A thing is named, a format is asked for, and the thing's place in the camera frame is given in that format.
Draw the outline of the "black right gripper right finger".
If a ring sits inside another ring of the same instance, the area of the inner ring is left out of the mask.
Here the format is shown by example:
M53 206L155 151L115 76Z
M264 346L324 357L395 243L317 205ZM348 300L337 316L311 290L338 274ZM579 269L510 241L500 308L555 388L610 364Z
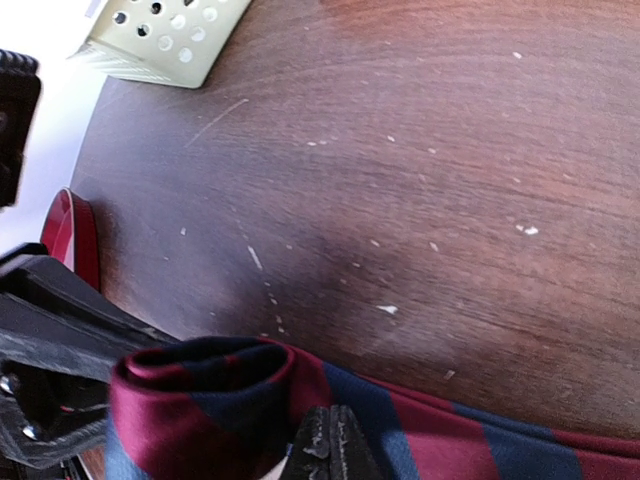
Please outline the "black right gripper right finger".
M332 406L332 478L383 478L359 422L345 405Z

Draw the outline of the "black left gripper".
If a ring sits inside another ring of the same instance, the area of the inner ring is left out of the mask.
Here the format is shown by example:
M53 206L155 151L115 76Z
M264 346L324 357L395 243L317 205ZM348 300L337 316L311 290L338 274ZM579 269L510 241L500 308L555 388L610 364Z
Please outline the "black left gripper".
M1 452L36 469L102 444L113 366L174 337L108 301L40 243L1 258Z

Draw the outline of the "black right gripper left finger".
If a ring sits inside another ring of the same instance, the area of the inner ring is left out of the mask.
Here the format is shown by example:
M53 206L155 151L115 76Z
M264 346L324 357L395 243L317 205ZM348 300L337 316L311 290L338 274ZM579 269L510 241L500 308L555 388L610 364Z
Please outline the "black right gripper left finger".
M331 478L331 407L313 407L304 417L290 448L282 480Z

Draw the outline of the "red navy striped tie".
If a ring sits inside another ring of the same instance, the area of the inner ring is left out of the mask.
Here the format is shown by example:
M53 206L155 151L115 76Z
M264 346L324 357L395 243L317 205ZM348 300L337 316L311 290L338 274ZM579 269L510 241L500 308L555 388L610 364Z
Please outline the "red navy striped tie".
M110 479L635 479L639 444L363 378L292 346L206 337L120 360Z

